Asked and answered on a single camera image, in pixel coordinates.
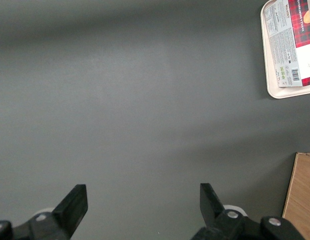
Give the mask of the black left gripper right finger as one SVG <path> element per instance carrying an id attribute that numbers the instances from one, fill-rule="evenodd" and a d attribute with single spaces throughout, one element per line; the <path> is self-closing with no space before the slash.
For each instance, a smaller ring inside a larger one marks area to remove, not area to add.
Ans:
<path id="1" fill-rule="evenodd" d="M 200 185 L 200 210 L 205 227 L 193 240 L 302 240 L 304 237 L 288 220 L 264 216 L 255 222 L 235 209 L 226 209 L 209 183 Z"/>

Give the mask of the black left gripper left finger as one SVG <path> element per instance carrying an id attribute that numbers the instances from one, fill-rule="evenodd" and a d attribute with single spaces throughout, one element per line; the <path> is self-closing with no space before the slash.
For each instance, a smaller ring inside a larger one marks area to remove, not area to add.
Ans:
<path id="1" fill-rule="evenodd" d="M 0 240 L 70 240 L 87 210 L 86 185 L 78 184 L 51 212 L 35 214 L 15 227 L 0 220 Z"/>

